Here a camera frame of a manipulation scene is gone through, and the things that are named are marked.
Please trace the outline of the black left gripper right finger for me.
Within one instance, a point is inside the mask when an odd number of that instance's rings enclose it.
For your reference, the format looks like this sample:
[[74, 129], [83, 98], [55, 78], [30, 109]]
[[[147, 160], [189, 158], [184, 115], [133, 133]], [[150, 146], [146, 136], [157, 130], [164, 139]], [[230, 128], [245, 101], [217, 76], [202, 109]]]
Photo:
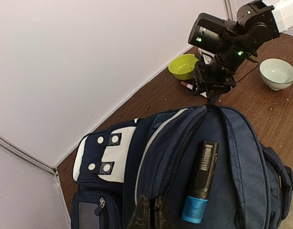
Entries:
[[165, 196], [155, 199], [154, 205], [154, 228], [155, 229], [176, 229], [174, 217], [170, 211], [168, 200]]

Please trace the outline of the navy blue student backpack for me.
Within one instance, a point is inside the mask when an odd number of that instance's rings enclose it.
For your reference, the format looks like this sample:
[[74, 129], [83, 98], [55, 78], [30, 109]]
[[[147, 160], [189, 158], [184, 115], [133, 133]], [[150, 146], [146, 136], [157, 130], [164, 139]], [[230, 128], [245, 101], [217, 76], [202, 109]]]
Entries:
[[[181, 218], [200, 143], [219, 144], [200, 224]], [[238, 110], [200, 105], [115, 124], [84, 136], [73, 165], [73, 229], [127, 229], [141, 195], [165, 196], [177, 229], [276, 229], [288, 216], [293, 171]]]

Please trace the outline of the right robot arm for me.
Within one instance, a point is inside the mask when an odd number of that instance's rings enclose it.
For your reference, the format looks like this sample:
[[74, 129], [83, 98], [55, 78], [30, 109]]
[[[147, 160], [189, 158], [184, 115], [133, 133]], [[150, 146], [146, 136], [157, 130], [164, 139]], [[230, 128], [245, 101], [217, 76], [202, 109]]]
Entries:
[[188, 43], [212, 53], [210, 63], [196, 53], [193, 92], [208, 97], [226, 94], [236, 86], [234, 75], [245, 61], [253, 61], [266, 42], [293, 27], [293, 0], [254, 0], [241, 6], [235, 21], [207, 13], [198, 15]]

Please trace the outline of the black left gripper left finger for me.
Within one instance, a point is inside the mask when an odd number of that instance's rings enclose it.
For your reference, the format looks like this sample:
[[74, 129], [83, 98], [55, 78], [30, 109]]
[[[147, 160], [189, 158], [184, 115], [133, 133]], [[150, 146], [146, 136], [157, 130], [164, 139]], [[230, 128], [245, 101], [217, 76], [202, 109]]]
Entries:
[[141, 195], [127, 226], [128, 229], [150, 229], [150, 201]]

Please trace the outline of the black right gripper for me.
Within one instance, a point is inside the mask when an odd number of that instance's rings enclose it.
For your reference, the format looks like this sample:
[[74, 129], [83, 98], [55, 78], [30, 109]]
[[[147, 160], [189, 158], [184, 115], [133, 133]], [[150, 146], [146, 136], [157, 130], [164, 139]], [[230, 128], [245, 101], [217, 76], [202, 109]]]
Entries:
[[193, 92], [195, 94], [220, 95], [228, 93], [236, 86], [233, 74], [224, 71], [211, 71], [210, 64], [197, 61], [193, 70]]

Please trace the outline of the black blue highlighter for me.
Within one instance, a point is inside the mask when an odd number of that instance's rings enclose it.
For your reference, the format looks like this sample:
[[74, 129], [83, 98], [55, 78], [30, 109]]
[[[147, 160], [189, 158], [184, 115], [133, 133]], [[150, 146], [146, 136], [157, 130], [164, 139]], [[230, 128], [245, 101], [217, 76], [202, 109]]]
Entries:
[[201, 223], [209, 199], [218, 151], [217, 142], [200, 143], [188, 180], [188, 192], [181, 215], [183, 221]]

